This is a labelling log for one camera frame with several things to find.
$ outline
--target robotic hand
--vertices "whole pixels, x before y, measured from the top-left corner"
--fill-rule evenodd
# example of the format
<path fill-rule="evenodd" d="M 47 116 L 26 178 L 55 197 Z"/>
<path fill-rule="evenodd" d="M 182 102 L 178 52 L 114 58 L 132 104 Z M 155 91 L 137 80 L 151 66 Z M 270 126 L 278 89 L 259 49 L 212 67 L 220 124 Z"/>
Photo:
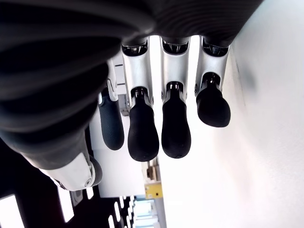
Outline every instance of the robotic hand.
<path fill-rule="evenodd" d="M 199 118 L 225 127 L 230 108 L 222 86 L 229 45 L 261 2 L 1 0 L 1 139 L 64 189 L 98 184 L 102 170 L 88 154 L 84 130 L 98 106 L 105 144 L 117 150 L 124 142 L 109 61 L 121 50 L 129 153 L 140 162 L 153 159 L 159 140 L 148 37 L 159 35 L 162 147 L 170 157 L 184 157 L 191 145 L 189 37 L 201 36 L 195 84 Z"/>

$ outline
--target black ribbed cover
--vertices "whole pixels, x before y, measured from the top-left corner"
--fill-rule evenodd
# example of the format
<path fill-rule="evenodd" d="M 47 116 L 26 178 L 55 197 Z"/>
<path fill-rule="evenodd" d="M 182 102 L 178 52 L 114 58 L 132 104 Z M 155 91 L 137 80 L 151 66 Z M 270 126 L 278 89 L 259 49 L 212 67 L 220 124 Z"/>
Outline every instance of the black ribbed cover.
<path fill-rule="evenodd" d="M 103 139 L 109 149 L 117 151 L 124 143 L 124 127 L 119 102 L 110 99 L 107 88 L 102 91 L 102 99 L 102 103 L 98 107 Z"/>

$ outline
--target white surface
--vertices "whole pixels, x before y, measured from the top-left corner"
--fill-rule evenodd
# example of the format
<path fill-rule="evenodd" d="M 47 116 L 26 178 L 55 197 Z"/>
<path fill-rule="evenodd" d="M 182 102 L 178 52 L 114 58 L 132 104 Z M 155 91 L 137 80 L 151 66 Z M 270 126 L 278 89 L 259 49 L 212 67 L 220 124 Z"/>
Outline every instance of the white surface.
<path fill-rule="evenodd" d="M 104 143 L 98 109 L 90 123 L 92 150 L 103 169 L 103 178 L 98 185 L 100 197 L 145 194 L 141 163 L 134 161 L 128 152 L 130 119 L 122 116 L 122 121 L 124 145 L 117 151 L 111 151 Z"/>
<path fill-rule="evenodd" d="M 70 192 L 62 189 L 61 187 L 57 187 L 57 189 L 63 218 L 65 222 L 68 222 L 74 216 Z"/>
<path fill-rule="evenodd" d="M 206 126 L 197 117 L 198 38 L 192 38 L 187 99 L 191 151 L 179 160 L 162 149 L 159 153 L 168 228 L 198 227 L 198 222 L 203 228 L 304 226 L 303 13 L 302 0 L 266 0 L 242 29 L 227 63 L 223 94 L 232 117 L 224 129 Z M 158 38 L 151 39 L 160 136 L 156 42 Z"/>
<path fill-rule="evenodd" d="M 0 199 L 0 227 L 24 228 L 15 195 Z"/>

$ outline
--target silver metal frame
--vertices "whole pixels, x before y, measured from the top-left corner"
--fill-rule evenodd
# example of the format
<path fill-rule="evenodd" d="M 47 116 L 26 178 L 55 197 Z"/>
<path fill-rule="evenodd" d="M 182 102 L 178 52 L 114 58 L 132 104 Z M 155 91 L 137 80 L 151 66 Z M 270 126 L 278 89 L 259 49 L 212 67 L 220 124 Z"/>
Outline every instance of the silver metal frame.
<path fill-rule="evenodd" d="M 222 57 L 211 56 L 204 51 L 202 36 L 199 37 L 199 41 L 200 41 L 199 60 L 198 60 L 198 68 L 196 71 L 196 79 L 195 79 L 195 84 L 197 85 L 198 88 L 195 92 L 195 96 L 197 96 L 200 93 L 200 91 L 202 91 L 207 87 L 207 82 L 203 81 L 203 76 L 207 72 L 216 73 L 220 77 L 220 84 L 217 86 L 218 89 L 222 92 L 229 50 L 227 54 Z"/>
<path fill-rule="evenodd" d="M 110 59 L 107 61 L 108 67 L 109 67 L 109 75 L 106 81 L 106 85 L 109 90 L 109 96 L 111 101 L 117 101 L 118 100 L 118 94 L 117 94 L 117 82 L 116 82 L 116 75 L 115 75 L 115 69 L 114 69 L 114 63 Z M 101 93 L 98 94 L 98 103 L 101 104 L 103 101 L 103 98 L 101 96 Z"/>
<path fill-rule="evenodd" d="M 187 99 L 187 85 L 188 85 L 188 68 L 189 68 L 189 47 L 184 53 L 171 54 L 164 50 L 162 38 L 161 40 L 161 92 L 162 102 L 165 103 L 169 100 L 166 96 L 166 87 L 169 82 L 180 82 L 183 84 L 183 92 L 181 100 L 186 103 Z"/>
<path fill-rule="evenodd" d="M 127 89 L 128 107 L 132 107 L 131 90 L 144 87 L 148 90 L 150 106 L 153 106 L 152 74 L 150 64 L 149 38 L 147 51 L 139 56 L 127 56 L 123 51 L 123 69 Z"/>

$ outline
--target fluorescent light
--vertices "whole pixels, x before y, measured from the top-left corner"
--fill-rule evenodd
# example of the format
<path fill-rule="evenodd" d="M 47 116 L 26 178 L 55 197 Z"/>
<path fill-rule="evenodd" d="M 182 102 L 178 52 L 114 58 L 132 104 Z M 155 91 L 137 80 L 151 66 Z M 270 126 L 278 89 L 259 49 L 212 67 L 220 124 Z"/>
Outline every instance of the fluorescent light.
<path fill-rule="evenodd" d="M 120 213 L 119 213 L 118 203 L 117 202 L 115 202 L 114 208 L 115 208 L 115 214 L 116 214 L 117 222 L 119 222 L 120 221 Z"/>
<path fill-rule="evenodd" d="M 57 188 L 58 188 L 58 194 L 59 194 L 59 200 L 61 204 L 63 218 L 65 222 L 68 222 L 74 216 L 70 192 L 62 189 L 61 187 L 57 187 Z"/>
<path fill-rule="evenodd" d="M 87 198 L 90 200 L 94 196 L 93 188 L 87 188 L 86 189 Z"/>
<path fill-rule="evenodd" d="M 130 205 L 131 212 L 133 212 L 133 205 L 132 205 L 131 201 L 129 202 L 129 205 Z"/>
<path fill-rule="evenodd" d="M 120 196 L 119 197 L 119 201 L 120 201 L 120 207 L 123 209 L 124 208 L 124 201 L 123 201 L 124 199 L 123 199 L 123 197 L 122 196 Z"/>
<path fill-rule="evenodd" d="M 129 214 L 129 218 L 132 219 L 132 214 L 131 214 L 131 209 L 128 208 L 128 214 Z"/>
<path fill-rule="evenodd" d="M 110 215 L 109 216 L 109 225 L 110 225 L 110 228 L 115 228 L 115 226 L 114 226 L 114 221 L 113 221 L 113 216 L 112 215 Z"/>
<path fill-rule="evenodd" d="M 127 225 L 128 225 L 128 228 L 131 228 L 131 223 L 130 223 L 130 218 L 129 218 L 129 216 L 127 216 Z"/>
<path fill-rule="evenodd" d="M 15 195 L 0 200 L 0 227 L 24 228 Z"/>

